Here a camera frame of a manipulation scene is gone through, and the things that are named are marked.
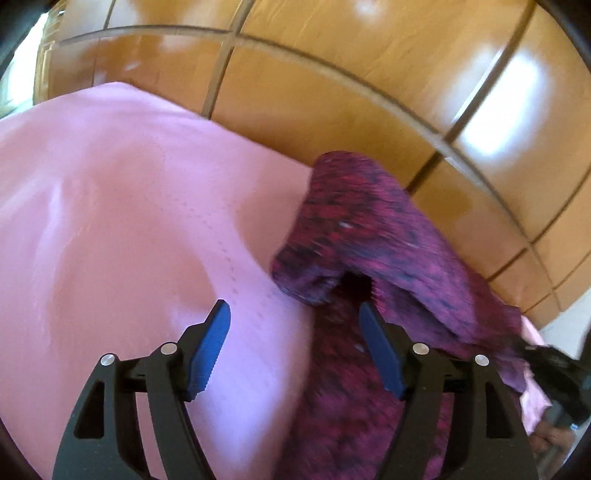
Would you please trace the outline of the person's right hand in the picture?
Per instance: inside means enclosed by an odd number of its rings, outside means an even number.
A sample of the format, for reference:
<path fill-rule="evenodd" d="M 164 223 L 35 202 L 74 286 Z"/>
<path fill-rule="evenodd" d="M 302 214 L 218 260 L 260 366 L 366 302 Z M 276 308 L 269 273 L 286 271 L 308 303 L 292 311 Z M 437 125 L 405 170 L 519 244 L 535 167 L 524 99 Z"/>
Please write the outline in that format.
<path fill-rule="evenodd" d="M 530 446 L 535 456 L 555 449 L 560 454 L 568 454 L 575 443 L 576 434 L 569 427 L 558 428 L 546 420 L 541 420 L 529 436 Z"/>

